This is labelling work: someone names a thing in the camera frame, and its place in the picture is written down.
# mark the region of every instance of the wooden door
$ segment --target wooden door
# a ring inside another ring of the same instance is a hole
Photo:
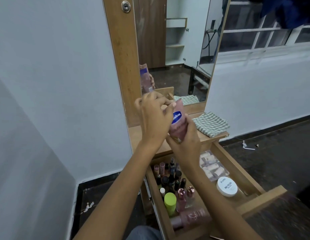
[[[167,0],[133,0],[139,64],[165,66]]]

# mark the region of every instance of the window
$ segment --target window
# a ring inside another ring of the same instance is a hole
[[[260,18],[262,4],[232,0],[219,49],[220,55],[252,53],[293,44],[310,44],[310,24],[293,30],[281,29],[271,12]]]

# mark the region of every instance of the person's right hand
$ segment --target person's right hand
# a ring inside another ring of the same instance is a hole
[[[186,119],[188,126],[184,141],[177,144],[169,135],[167,135],[166,141],[173,150],[183,173],[189,178],[201,169],[199,163],[201,142],[194,121],[188,115],[186,115]]]

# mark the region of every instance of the mirror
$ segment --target mirror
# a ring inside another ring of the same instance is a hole
[[[133,0],[142,94],[172,88],[184,105],[206,101],[227,3]]]
[[[228,0],[211,0],[207,15],[199,68],[210,77],[217,59],[217,48],[226,14]]]

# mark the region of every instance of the rose gold bottle cap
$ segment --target rose gold bottle cap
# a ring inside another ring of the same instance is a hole
[[[187,196],[188,196],[189,198],[191,198],[191,197],[193,197],[194,192],[195,192],[195,189],[194,189],[192,186],[189,186],[189,187],[187,188],[186,194],[187,194]]]
[[[177,191],[177,196],[178,196],[178,198],[179,198],[180,200],[183,200],[183,199],[184,199],[184,194],[185,194],[185,190],[184,190],[184,189],[182,189],[182,188],[178,189],[178,191]]]

